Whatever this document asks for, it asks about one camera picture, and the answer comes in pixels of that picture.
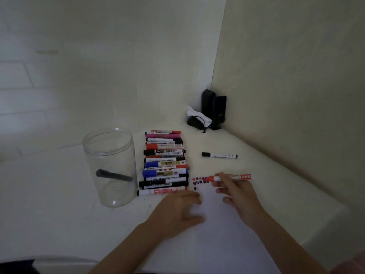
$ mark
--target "crumpled white paper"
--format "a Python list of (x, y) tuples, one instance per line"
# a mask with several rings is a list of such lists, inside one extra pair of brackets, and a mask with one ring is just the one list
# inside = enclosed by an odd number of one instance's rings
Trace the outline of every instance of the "crumpled white paper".
[(186, 111), (186, 115), (188, 116), (197, 116), (199, 121), (204, 124), (204, 127), (207, 128), (210, 124), (212, 124), (212, 119), (203, 115), (201, 112), (197, 112), (193, 110), (192, 107), (188, 106), (188, 110)]

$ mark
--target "clear plastic jar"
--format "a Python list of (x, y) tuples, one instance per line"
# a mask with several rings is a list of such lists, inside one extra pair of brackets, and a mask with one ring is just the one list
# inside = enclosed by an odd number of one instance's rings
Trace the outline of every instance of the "clear plastic jar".
[(83, 139), (84, 152), (100, 202), (120, 207), (136, 196), (136, 166), (132, 134), (104, 128)]

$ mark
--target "hand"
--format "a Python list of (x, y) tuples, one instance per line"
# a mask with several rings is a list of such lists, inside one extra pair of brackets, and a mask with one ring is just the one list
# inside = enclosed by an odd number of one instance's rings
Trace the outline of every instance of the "hand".
[(214, 187), (219, 187), (215, 192), (230, 196), (223, 197), (223, 202), (234, 207), (247, 226), (253, 228), (262, 216), (267, 215), (249, 181), (234, 182), (223, 172), (216, 175), (220, 176), (221, 182), (212, 182)]
[(199, 193), (182, 190), (168, 194), (154, 209), (146, 223), (156, 229), (163, 239), (172, 238), (189, 227), (204, 222), (201, 216), (185, 217), (184, 211), (193, 204), (200, 205)]

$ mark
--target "person's left hand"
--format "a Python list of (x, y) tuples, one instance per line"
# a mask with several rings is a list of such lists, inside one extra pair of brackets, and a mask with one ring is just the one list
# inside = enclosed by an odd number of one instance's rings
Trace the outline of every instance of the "person's left hand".
[(146, 224), (161, 236), (161, 239), (172, 238), (189, 227), (204, 222), (201, 216), (184, 217), (184, 211), (192, 204), (200, 205), (199, 193), (182, 190), (168, 194), (154, 209)]

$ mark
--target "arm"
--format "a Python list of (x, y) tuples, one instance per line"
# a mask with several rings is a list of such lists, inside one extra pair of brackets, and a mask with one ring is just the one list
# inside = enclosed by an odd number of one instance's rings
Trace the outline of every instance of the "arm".
[(199, 194), (184, 190), (167, 195), (151, 216), (138, 225), (89, 274), (130, 274), (164, 239), (172, 238), (189, 227), (203, 223), (200, 216), (184, 217), (192, 204), (201, 204)]
[(249, 181), (233, 182), (220, 173), (221, 182), (212, 182), (223, 202), (234, 207), (238, 215), (261, 239), (282, 274), (327, 274), (309, 254), (261, 206)]

